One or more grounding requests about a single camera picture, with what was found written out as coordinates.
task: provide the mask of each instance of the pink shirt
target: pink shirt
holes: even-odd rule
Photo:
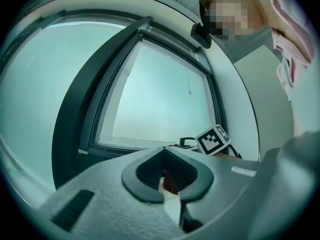
[[[270,0],[277,14],[292,27],[302,41],[311,60],[316,54],[313,42],[313,26],[306,13],[295,0]],[[282,63],[276,72],[280,83],[287,93],[304,77],[310,63],[299,49],[276,30],[272,30],[273,48],[282,52]]]

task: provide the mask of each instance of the white wall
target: white wall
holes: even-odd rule
[[[293,111],[278,80],[280,60],[262,45],[234,65],[250,94],[260,137],[261,158],[294,136]]]
[[[219,46],[203,50],[215,75],[223,100],[231,144],[245,160],[258,161],[259,132],[254,109],[236,68]]]

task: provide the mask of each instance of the black cable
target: black cable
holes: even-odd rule
[[[242,159],[242,156],[236,151],[236,149],[230,144],[229,147],[231,148],[232,152],[234,153],[234,155],[237,157],[237,158],[241,158]]]

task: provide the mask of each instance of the cable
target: cable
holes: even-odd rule
[[[188,78],[189,95],[191,95],[192,93],[191,93],[191,90],[190,90],[188,69],[186,69],[186,76],[187,76],[187,78]]]
[[[231,148],[232,152],[237,158],[242,159],[242,156],[236,151],[236,149],[231,144],[229,145],[229,147]]]

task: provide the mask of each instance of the white surface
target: white surface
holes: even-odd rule
[[[248,177],[254,177],[257,173],[255,170],[248,170],[248,169],[244,169],[244,168],[240,168],[240,167],[236,167],[236,166],[233,166],[231,168],[231,171],[236,174],[241,174],[241,175],[245,175]]]
[[[163,194],[164,202],[163,208],[164,211],[170,216],[176,225],[180,223],[180,212],[181,212],[181,202],[180,196],[166,191],[163,187],[164,177],[160,179],[158,191]]]
[[[258,161],[258,127],[253,106],[242,80],[218,45],[212,43],[210,49],[203,51],[221,92],[231,144],[243,159]]]
[[[67,90],[87,59],[121,28],[44,29],[7,64],[0,83],[0,133],[26,168],[53,186],[52,139]]]
[[[277,77],[280,60],[261,46],[234,66],[250,94],[260,137],[260,154],[280,148],[294,136],[291,104]]]

